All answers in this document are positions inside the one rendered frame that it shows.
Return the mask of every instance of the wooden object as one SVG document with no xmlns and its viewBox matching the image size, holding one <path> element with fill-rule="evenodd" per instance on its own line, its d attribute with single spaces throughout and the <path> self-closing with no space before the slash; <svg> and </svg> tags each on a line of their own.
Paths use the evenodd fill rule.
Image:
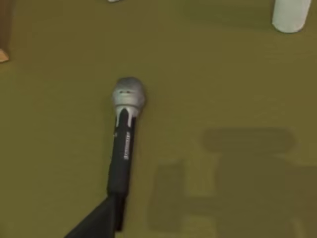
<svg viewBox="0 0 317 238">
<path fill-rule="evenodd" d="M 13 0 L 0 0 L 0 63 L 9 60 Z"/>
</svg>

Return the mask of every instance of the white object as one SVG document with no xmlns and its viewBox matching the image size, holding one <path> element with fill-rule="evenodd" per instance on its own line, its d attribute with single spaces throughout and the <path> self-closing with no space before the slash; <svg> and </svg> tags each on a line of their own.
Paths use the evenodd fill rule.
<svg viewBox="0 0 317 238">
<path fill-rule="evenodd" d="M 305 24 L 312 0 L 275 0 L 273 25 L 284 33 L 300 31 Z"/>
</svg>

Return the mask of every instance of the white bottle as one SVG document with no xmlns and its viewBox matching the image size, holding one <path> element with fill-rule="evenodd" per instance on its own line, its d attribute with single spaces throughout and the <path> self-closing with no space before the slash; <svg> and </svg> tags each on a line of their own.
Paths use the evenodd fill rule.
<svg viewBox="0 0 317 238">
<path fill-rule="evenodd" d="M 273 25 L 284 33 L 300 31 L 305 24 L 312 0 L 275 0 Z"/>
</svg>

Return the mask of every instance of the black object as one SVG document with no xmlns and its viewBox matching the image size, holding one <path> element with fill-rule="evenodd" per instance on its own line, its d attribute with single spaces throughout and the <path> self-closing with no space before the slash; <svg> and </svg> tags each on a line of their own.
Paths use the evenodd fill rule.
<svg viewBox="0 0 317 238">
<path fill-rule="evenodd" d="M 116 125 L 107 186 L 108 198 L 65 238 L 113 238 L 115 231 L 123 228 L 135 122 L 145 100 L 141 82 L 132 77 L 119 80 L 112 98 L 116 109 Z"/>
</svg>

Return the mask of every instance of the olive green surface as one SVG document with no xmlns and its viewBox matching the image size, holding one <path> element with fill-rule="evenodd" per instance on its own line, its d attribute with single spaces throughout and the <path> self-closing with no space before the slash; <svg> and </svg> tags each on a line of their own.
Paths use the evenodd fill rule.
<svg viewBox="0 0 317 238">
<path fill-rule="evenodd" d="M 61 238 L 106 195 L 118 78 L 147 91 L 118 238 L 315 238 L 317 4 L 18 1 L 0 65 L 0 238 Z"/>
</svg>

